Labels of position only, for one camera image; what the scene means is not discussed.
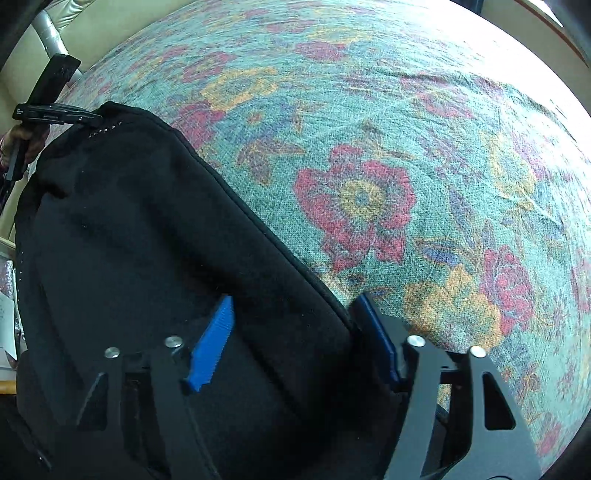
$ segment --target beige leather couch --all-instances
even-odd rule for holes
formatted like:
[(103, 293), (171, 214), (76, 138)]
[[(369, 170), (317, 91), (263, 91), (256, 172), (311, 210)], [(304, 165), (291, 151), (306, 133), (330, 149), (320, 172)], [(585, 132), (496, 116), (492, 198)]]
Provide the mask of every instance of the beige leather couch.
[[(144, 27), (193, 0), (55, 0), (46, 9), (67, 52), (84, 73), (109, 51)], [(12, 111), (29, 97), (49, 58), (29, 26), (0, 72), (0, 135), (15, 122)], [(14, 212), (21, 185), (0, 216), (0, 238), (14, 238)]]

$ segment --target person's hand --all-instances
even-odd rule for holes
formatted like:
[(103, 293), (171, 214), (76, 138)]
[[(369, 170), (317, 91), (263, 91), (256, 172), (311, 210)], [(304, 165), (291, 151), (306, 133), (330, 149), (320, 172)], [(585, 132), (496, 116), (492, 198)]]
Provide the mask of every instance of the person's hand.
[(10, 155), (16, 139), (29, 140), (29, 148), (25, 154), (25, 165), (29, 165), (29, 163), (37, 158), (41, 150), (45, 148), (48, 136), (49, 125), (45, 128), (36, 128), (35, 130), (29, 130), (22, 125), (12, 127), (4, 135), (0, 144), (0, 168), (4, 171), (8, 169)]

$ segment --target yellow flower pattern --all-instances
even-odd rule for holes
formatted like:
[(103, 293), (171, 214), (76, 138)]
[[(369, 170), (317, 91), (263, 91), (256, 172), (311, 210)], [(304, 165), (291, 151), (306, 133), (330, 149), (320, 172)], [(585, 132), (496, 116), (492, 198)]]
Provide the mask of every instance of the yellow flower pattern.
[(362, 30), (348, 27), (317, 27), (307, 35), (310, 41), (324, 41), (327, 43), (349, 46), (353, 42), (371, 40), (371, 37)]
[(235, 14), (215, 18), (207, 22), (207, 33), (210, 34), (218, 31), (227, 31), (228, 28), (233, 27), (242, 20), (244, 20), (244, 14)]
[(488, 146), (494, 184), (504, 199), (513, 199), (526, 210), (534, 207), (531, 195), (535, 188), (535, 174), (530, 165), (517, 154), (512, 142), (504, 134), (481, 134)]
[(443, 286), (432, 282), (406, 285), (403, 309), (413, 331), (440, 345), (448, 343), (450, 332), (463, 330), (463, 344), (454, 345), (456, 351), (471, 345), (490, 350), (503, 339), (501, 312), (478, 291), (463, 265), (450, 270)]
[(212, 110), (229, 112), (236, 105), (275, 92), (278, 88), (274, 81), (275, 75), (277, 70), (273, 67), (227, 70), (208, 83), (200, 93), (210, 103)]
[[(360, 196), (365, 198), (365, 203), (359, 204)], [(339, 200), (341, 207), (349, 216), (370, 222), (382, 213), (386, 194), (369, 181), (349, 180), (339, 192)]]

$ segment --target red flower pattern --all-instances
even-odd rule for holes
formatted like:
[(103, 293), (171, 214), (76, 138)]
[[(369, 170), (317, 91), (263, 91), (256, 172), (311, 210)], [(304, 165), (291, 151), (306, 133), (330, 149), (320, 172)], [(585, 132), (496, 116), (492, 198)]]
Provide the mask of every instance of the red flower pattern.
[(495, 102), (500, 103), (503, 101), (505, 91), (500, 83), (480, 76), (474, 77), (473, 81), (476, 87), (479, 88), (481, 94), (490, 97)]
[(474, 118), (472, 111), (466, 106), (467, 96), (444, 80), (436, 78), (400, 80), (402, 89), (414, 95), (423, 104), (424, 109), (443, 118)]
[(345, 57), (342, 43), (332, 44), (325, 41), (298, 43), (295, 52), (315, 61), (338, 61)]
[(548, 165), (540, 158), (540, 151), (535, 141), (527, 135), (511, 132), (513, 148), (531, 167), (537, 180), (552, 179)]
[(300, 18), (289, 18), (287, 20), (266, 23), (265, 28), (270, 33), (302, 33), (304, 30), (306, 30), (306, 28), (312, 27), (317, 23), (318, 20), (302, 20)]
[(560, 439), (562, 424), (549, 415), (544, 419), (544, 436), (537, 444), (538, 456), (542, 458), (554, 450), (554, 447)]
[(224, 116), (222, 111), (211, 110), (208, 102), (196, 102), (182, 107), (172, 125), (198, 150), (213, 138), (212, 126)]
[(143, 67), (144, 69), (147, 69), (149, 66), (152, 65), (154, 60), (159, 62), (159, 59), (158, 60), (157, 59), (158, 59), (158, 53), (155, 52), (154, 50), (150, 50), (146, 55), (139, 58), (139, 60), (136, 60), (135, 62), (133, 62), (129, 66), (129, 68), (127, 69), (127, 74), (133, 73), (136, 70), (139, 70), (141, 67)]
[(558, 380), (556, 384), (556, 391), (560, 394), (560, 398), (564, 400), (569, 394), (572, 394), (574, 374), (576, 371), (575, 364), (572, 360), (567, 362), (567, 369), (564, 375)]
[(591, 262), (576, 252), (576, 263), (570, 271), (570, 286), (579, 313), (591, 312)]
[(378, 260), (402, 261), (404, 228), (416, 203), (404, 168), (362, 161), (363, 151), (339, 145), (328, 171), (304, 168), (295, 196), (310, 221), (324, 230), (323, 250), (338, 273), (359, 265), (373, 249)]
[(219, 75), (226, 63), (236, 58), (234, 54), (224, 51), (214, 51), (205, 55), (197, 63), (185, 67), (183, 70), (183, 83), (194, 82), (204, 78)]
[(99, 95), (103, 95), (105, 93), (107, 93), (109, 90), (111, 90), (112, 86), (113, 86), (113, 80), (107, 80), (105, 81), (104, 77), (100, 77), (97, 81), (96, 81), (97, 85), (101, 85), (102, 86), (99, 88), (98, 90), (98, 94)]
[(534, 315), (534, 294), (527, 270), (509, 246), (485, 251), (480, 290), (499, 307), (503, 335), (509, 335), (517, 323), (527, 329)]
[(301, 10), (304, 8), (315, 8), (315, 7), (323, 7), (324, 4), (322, 2), (317, 2), (314, 0), (310, 1), (302, 1), (302, 2), (288, 2), (287, 8), (292, 10)]
[(267, 13), (269, 13), (269, 10), (267, 10), (266, 8), (252, 8), (244, 12), (244, 18), (250, 20), (251, 18), (260, 17)]
[(170, 59), (176, 59), (180, 57), (181, 54), (185, 53), (189, 49), (186, 45), (176, 45), (174, 47), (167, 48), (162, 53), (162, 61), (167, 61)]

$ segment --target floral carpet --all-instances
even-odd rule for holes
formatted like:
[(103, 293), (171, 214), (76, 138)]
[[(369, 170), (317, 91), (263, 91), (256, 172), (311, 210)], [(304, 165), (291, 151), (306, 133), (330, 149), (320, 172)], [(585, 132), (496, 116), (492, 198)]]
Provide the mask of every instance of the floral carpet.
[(513, 38), (451, 2), (200, 0), (61, 98), (107, 100), (183, 132), (344, 304), (371, 291), (486, 348), (544, 469), (568, 445), (591, 407), (591, 119)]

